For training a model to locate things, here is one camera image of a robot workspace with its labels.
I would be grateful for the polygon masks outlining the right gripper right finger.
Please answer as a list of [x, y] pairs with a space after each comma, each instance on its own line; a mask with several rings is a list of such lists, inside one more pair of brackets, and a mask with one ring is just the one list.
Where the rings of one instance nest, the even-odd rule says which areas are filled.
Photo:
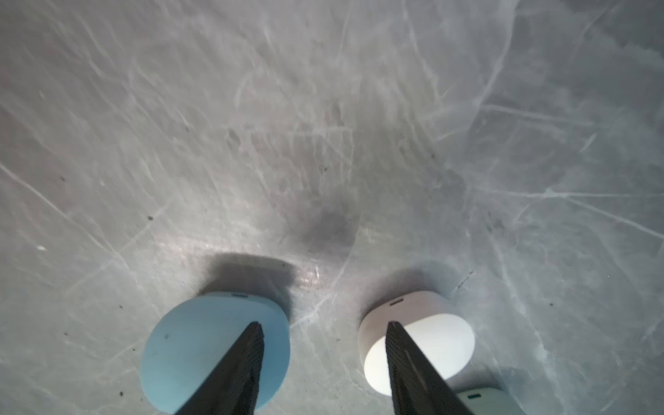
[[472, 415], [399, 322], [387, 325], [386, 353], [396, 415]]

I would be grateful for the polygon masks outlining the blue earbud case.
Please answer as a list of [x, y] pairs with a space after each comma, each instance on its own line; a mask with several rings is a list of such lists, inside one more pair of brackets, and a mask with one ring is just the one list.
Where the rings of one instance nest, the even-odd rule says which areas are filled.
[[145, 344], [140, 370], [150, 404], [162, 413], [176, 413], [252, 322], [261, 325], [265, 337], [257, 408], [265, 407], [289, 368], [289, 321], [270, 299], [238, 292], [190, 299], [159, 321]]

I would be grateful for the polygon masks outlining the white earbud case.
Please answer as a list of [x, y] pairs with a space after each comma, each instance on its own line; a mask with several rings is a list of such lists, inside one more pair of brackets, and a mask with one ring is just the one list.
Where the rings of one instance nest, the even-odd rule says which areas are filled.
[[475, 351], [470, 324], [436, 292], [422, 290], [388, 301], [364, 317], [358, 335], [365, 379], [380, 394], [391, 394], [386, 338], [392, 321], [402, 324], [444, 380], [459, 374]]

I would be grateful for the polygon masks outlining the mint green earbud case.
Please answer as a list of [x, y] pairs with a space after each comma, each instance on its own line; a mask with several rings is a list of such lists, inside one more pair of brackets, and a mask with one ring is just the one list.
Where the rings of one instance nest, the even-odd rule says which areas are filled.
[[477, 388], [457, 396], [475, 415], [526, 415], [514, 399], [500, 389]]

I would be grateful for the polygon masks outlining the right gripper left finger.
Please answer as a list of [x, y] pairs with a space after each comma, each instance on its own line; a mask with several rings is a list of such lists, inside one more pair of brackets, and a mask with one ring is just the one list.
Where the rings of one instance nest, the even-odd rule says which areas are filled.
[[264, 332], [247, 325], [177, 415], [253, 415], [265, 352]]

